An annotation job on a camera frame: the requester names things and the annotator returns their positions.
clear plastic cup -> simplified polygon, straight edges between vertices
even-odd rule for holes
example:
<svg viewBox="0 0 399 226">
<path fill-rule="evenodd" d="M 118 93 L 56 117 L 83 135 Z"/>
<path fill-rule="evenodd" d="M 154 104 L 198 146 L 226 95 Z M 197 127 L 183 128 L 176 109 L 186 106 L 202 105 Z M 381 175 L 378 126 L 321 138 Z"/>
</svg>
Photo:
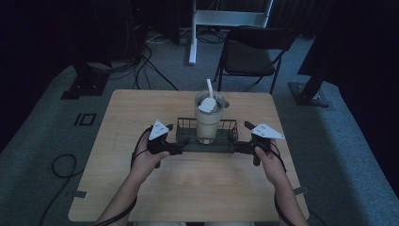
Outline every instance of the clear plastic cup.
<svg viewBox="0 0 399 226">
<path fill-rule="evenodd" d="M 204 90 L 197 94 L 195 100 L 195 115 L 197 118 L 197 140 L 203 144 L 214 142 L 217 134 L 217 126 L 223 117 L 223 111 L 226 108 L 226 98 L 220 92 L 214 91 L 216 106 L 211 112 L 204 112 L 199 109 L 200 104 L 205 98 L 208 98 L 209 90 Z"/>
</svg>

dark backdrop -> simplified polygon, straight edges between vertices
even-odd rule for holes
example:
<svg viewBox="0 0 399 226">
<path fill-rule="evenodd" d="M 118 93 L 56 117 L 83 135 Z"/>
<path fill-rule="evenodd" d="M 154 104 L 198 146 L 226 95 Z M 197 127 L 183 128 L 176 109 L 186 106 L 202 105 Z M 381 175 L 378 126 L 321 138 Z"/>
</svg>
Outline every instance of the dark backdrop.
<svg viewBox="0 0 399 226">
<path fill-rule="evenodd" d="M 396 195 L 398 10 L 399 3 L 394 0 L 336 0 L 299 70 L 339 87 Z"/>
</svg>

white triangular marker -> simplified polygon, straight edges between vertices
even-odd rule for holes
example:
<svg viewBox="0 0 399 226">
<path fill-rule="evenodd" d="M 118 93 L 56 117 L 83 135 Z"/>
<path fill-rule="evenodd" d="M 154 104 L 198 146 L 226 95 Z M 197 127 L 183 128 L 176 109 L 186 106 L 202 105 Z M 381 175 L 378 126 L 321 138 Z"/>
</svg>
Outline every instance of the white triangular marker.
<svg viewBox="0 0 399 226">
<path fill-rule="evenodd" d="M 285 136 L 272 127 L 268 126 L 266 123 L 262 122 L 258 126 L 252 129 L 252 134 L 258 135 L 259 137 L 265 138 L 285 138 Z"/>
<path fill-rule="evenodd" d="M 152 127 L 151 133 L 149 140 L 153 140 L 157 137 L 162 136 L 163 134 L 166 134 L 169 132 L 169 129 L 159 120 L 155 121 L 155 124 Z"/>
</svg>

human hand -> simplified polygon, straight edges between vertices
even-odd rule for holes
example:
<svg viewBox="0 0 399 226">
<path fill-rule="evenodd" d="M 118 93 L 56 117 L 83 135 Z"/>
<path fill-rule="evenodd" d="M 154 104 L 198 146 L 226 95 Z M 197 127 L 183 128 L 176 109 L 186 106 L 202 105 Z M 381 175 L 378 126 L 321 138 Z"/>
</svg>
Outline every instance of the human hand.
<svg viewBox="0 0 399 226">
<path fill-rule="evenodd" d="M 277 145 L 275 139 L 270 139 L 270 143 Z M 275 153 L 279 153 L 273 144 L 270 144 L 270 149 Z M 273 155 L 271 152 L 265 153 L 260 147 L 255 147 L 255 153 L 261 159 L 266 178 L 272 185 L 275 186 L 283 180 L 286 181 L 287 174 L 285 173 L 281 162 L 275 155 Z"/>
<path fill-rule="evenodd" d="M 136 150 L 136 158 L 133 162 L 130 176 L 142 184 L 155 169 L 156 164 L 167 157 L 169 152 L 151 154 L 148 151 L 148 140 L 150 132 L 147 132 L 141 139 L 141 143 Z"/>
</svg>

wooden table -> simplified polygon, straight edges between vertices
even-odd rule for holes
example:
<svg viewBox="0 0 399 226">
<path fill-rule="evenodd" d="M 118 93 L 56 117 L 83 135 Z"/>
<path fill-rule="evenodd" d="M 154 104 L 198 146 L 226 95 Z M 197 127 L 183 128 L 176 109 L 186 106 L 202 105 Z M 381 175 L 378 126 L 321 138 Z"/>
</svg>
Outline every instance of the wooden table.
<svg viewBox="0 0 399 226">
<path fill-rule="evenodd" d="M 160 120 L 174 124 L 194 117 L 197 91 L 116 90 L 106 109 L 69 213 L 72 221 L 94 221 L 127 176 L 141 133 Z M 237 120 L 239 140 L 249 141 L 244 121 L 266 122 L 282 133 L 273 98 L 266 93 L 223 92 L 231 106 L 223 119 Z M 176 130 L 168 141 L 176 142 Z M 300 187 L 285 139 L 278 146 L 293 188 Z M 276 221 L 274 188 L 263 167 L 242 153 L 183 153 L 162 160 L 138 192 L 130 221 Z M 307 218 L 303 195 L 297 195 Z"/>
</svg>

